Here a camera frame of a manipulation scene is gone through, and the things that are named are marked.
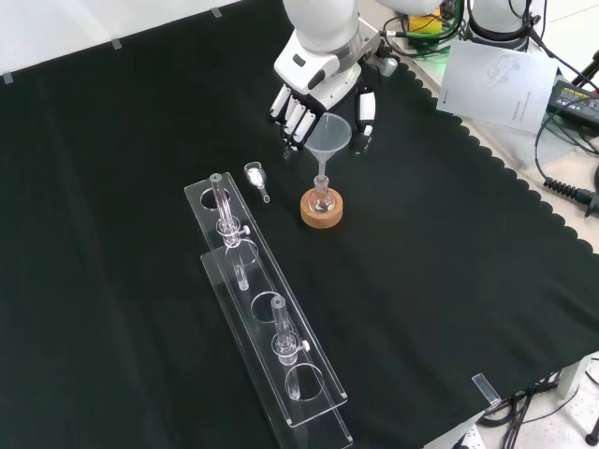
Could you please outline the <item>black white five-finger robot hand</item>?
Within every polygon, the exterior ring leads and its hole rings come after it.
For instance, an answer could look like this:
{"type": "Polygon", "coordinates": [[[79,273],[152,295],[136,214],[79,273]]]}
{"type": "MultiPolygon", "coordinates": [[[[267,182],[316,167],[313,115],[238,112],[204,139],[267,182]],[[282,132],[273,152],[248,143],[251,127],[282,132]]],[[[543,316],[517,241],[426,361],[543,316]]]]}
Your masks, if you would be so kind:
{"type": "Polygon", "coordinates": [[[275,61],[283,81],[271,107],[271,120],[291,151],[305,147],[316,124],[348,96],[355,99],[356,153],[365,152],[373,137],[376,102],[373,87],[362,75],[362,66],[374,57],[380,39],[357,34],[357,40],[339,53],[316,54],[305,50],[293,34],[275,61]]]}

